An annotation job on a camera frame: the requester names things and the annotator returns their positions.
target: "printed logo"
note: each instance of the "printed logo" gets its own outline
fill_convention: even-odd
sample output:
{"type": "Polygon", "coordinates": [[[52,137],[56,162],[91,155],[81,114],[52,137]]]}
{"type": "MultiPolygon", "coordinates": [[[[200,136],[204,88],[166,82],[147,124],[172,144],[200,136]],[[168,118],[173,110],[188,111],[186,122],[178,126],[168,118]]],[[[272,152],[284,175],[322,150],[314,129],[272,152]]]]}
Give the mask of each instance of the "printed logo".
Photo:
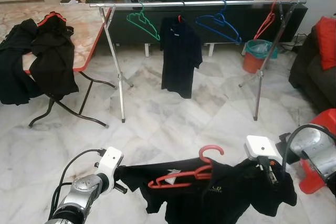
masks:
{"type": "Polygon", "coordinates": [[[214,193],[222,193],[222,187],[221,186],[213,186],[209,189],[209,191],[213,191],[214,193]]]}

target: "black clothing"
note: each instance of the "black clothing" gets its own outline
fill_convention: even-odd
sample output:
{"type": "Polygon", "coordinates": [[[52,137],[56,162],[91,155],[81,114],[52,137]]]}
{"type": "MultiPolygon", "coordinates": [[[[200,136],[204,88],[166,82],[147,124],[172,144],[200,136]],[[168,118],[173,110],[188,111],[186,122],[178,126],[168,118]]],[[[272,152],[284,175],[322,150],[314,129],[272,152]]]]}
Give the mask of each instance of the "black clothing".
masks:
{"type": "Polygon", "coordinates": [[[177,18],[164,18],[160,30],[163,52],[161,89],[191,98],[194,67],[202,63],[201,40],[194,30],[177,18]]]}
{"type": "Polygon", "coordinates": [[[38,34],[32,42],[32,52],[37,59],[30,73],[46,94],[60,100],[64,95],[78,92],[73,77],[75,46],[70,40],[74,29],[66,26],[66,20],[51,12],[38,24],[38,34]]]}
{"type": "Polygon", "coordinates": [[[24,104],[42,94],[38,85],[23,71],[22,55],[31,51],[37,26],[32,19],[15,25],[0,44],[0,101],[24,104]]]}
{"type": "Polygon", "coordinates": [[[250,204],[262,214],[275,216],[281,202],[295,206],[297,195],[288,173],[281,178],[281,165],[275,161],[272,170],[281,183],[272,187],[257,162],[245,160],[232,167],[213,162],[212,179],[177,178],[175,183],[190,182],[183,188],[151,189],[148,182],[170,173],[170,169],[195,170],[206,165],[199,158],[164,164],[120,166],[115,180],[122,180],[132,191],[140,188],[148,203],[147,213],[158,212],[167,202],[165,220],[169,224],[230,224],[250,204]]]}

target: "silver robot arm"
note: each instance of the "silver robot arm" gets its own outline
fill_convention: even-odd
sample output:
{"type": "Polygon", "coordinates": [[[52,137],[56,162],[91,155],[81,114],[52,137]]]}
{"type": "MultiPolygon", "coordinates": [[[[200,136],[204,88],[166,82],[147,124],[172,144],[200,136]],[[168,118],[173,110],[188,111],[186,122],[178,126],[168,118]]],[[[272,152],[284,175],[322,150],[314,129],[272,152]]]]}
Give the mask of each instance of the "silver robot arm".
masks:
{"type": "Polygon", "coordinates": [[[93,202],[100,194],[108,194],[114,188],[126,193],[127,190],[116,184],[113,179],[122,159],[123,154],[120,150],[109,147],[95,174],[73,181],[69,194],[46,224],[84,224],[93,202]]]}

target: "black t-shirt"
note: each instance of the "black t-shirt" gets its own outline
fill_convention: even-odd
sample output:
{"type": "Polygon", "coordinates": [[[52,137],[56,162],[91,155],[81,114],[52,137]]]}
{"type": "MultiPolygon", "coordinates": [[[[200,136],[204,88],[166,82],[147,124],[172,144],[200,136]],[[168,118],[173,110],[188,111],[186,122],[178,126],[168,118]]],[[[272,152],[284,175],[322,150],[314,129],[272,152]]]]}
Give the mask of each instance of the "black t-shirt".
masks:
{"type": "Polygon", "coordinates": [[[275,216],[278,206],[285,202],[294,206],[297,195],[288,173],[281,179],[281,165],[275,162],[272,170],[278,180],[272,187],[265,174],[256,167],[257,162],[245,160],[235,167],[213,161],[211,180],[195,180],[192,176],[177,178],[175,183],[190,182],[192,186],[183,188],[151,189],[148,182],[170,173],[169,170],[195,170],[206,165],[199,158],[179,162],[120,166],[115,179],[122,180],[132,191],[140,188],[148,203],[147,213],[158,212],[166,201],[165,220],[169,224],[230,224],[238,218],[250,204],[262,214],[275,216]]]}
{"type": "Polygon", "coordinates": [[[163,53],[162,89],[191,98],[194,67],[202,63],[201,40],[194,30],[177,18],[164,18],[160,30],[163,53]]]}

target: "white marble floor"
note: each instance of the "white marble floor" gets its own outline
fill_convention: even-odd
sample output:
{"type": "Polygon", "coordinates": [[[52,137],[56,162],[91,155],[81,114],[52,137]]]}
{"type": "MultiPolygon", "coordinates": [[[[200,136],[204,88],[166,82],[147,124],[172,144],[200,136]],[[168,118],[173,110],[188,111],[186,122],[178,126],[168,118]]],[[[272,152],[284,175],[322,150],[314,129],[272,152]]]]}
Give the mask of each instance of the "white marble floor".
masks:
{"type": "MultiPolygon", "coordinates": [[[[124,165],[177,161],[197,157],[200,147],[217,144],[224,156],[207,153],[230,165],[246,158],[243,143],[247,135],[264,135],[278,141],[282,133],[293,131],[316,115],[309,101],[288,82],[294,55],[281,54],[266,71],[259,120],[253,120],[257,83],[239,88],[249,75],[242,69],[241,48],[217,45],[212,58],[204,48],[204,62],[194,74],[193,98],[161,90],[163,57],[153,47],[150,58],[143,47],[121,46],[121,68],[134,88],[125,84],[125,124],[120,121],[119,93],[108,86],[94,84],[84,114],[107,122],[98,124],[78,119],[57,105],[32,129],[34,117],[45,112],[48,99],[41,96],[27,105],[0,104],[0,220],[1,223],[44,223],[51,196],[65,165],[82,150],[114,146],[124,152],[124,165]]],[[[86,74],[117,82],[117,73],[108,49],[101,45],[86,74]]],[[[88,81],[76,75],[80,92],[68,95],[64,103],[79,109],[88,81]]],[[[88,154],[74,163],[66,176],[92,173],[99,157],[88,154]]],[[[250,207],[238,223],[336,223],[334,196],[327,188],[313,195],[299,189],[300,171],[291,169],[298,202],[295,207],[281,204],[275,218],[259,214],[250,207]]],[[[122,195],[113,191],[102,196],[92,208],[87,223],[165,223],[162,207],[156,215],[145,212],[139,192],[122,195]]]]}

